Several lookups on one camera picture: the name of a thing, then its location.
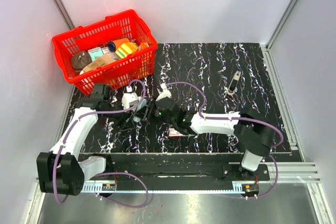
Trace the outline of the light blue small stapler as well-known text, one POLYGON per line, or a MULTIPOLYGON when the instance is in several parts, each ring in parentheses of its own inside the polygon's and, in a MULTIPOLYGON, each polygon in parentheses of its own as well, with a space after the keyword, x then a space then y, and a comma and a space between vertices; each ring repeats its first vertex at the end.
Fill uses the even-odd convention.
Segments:
POLYGON ((148 103, 147 99, 144 99, 134 110, 133 121, 135 123, 138 123, 143 120, 148 108, 147 103, 148 103))

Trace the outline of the white black large stapler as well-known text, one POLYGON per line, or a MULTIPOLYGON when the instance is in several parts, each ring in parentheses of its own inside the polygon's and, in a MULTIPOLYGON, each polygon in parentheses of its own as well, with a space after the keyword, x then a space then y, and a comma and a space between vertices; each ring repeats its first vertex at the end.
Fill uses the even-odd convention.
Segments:
POLYGON ((240 71, 236 71, 227 90, 227 95, 232 96, 235 93, 235 89, 239 83, 239 79, 241 76, 240 71))

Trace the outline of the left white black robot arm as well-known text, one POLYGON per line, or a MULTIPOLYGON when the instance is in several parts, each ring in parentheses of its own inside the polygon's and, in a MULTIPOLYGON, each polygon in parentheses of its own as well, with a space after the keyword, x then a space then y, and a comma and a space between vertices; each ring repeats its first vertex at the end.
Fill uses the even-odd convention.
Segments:
POLYGON ((49 152, 41 152, 37 156, 41 192, 76 196, 87 180, 97 175, 104 180, 111 178, 114 168, 107 163, 107 158, 90 156, 82 162, 78 160, 81 147, 99 116, 118 116, 135 111, 142 105, 144 96, 145 90, 137 95, 127 86, 122 105, 114 108, 111 105, 113 89, 106 84, 95 84, 92 93, 78 102, 72 120, 58 142, 49 152))

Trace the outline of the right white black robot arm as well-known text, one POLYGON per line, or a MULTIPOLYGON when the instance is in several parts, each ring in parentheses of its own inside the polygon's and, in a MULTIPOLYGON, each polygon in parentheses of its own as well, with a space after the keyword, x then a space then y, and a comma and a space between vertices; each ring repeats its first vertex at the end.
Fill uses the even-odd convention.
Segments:
POLYGON ((258 173, 259 163, 274 147, 274 138, 283 135, 266 118, 249 107, 229 114, 207 114, 182 110, 171 98, 151 99, 146 110, 147 120, 162 121, 181 135, 207 133, 234 136, 245 151, 238 168, 239 175, 250 180, 258 173))

